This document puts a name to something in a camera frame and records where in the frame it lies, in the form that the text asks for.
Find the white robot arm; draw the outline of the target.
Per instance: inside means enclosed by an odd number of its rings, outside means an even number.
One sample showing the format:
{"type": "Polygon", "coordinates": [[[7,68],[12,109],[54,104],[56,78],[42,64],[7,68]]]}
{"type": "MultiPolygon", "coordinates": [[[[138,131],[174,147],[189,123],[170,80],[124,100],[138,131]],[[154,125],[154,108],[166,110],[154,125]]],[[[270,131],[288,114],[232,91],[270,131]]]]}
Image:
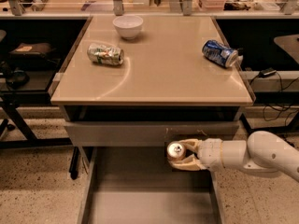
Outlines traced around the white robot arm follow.
{"type": "Polygon", "coordinates": [[[299,151],[273,133],[258,131],[247,140],[185,139],[167,146],[170,165],[182,171],[218,172],[235,169],[248,175],[276,176],[299,181],[299,151]]]}

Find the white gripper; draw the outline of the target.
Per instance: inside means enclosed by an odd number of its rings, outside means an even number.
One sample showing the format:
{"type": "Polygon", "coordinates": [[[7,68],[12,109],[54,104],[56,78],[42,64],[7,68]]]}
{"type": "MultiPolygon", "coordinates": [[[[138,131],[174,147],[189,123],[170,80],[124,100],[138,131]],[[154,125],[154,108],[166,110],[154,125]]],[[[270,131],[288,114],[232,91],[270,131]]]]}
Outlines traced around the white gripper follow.
{"type": "Polygon", "coordinates": [[[179,141],[181,145],[181,153],[196,154],[199,159],[191,155],[181,161],[169,161],[169,164],[181,171],[201,171],[208,169],[209,171],[219,171],[222,167],[221,163],[221,146],[220,139],[208,138],[201,144],[198,139],[184,139],[179,141]]]}

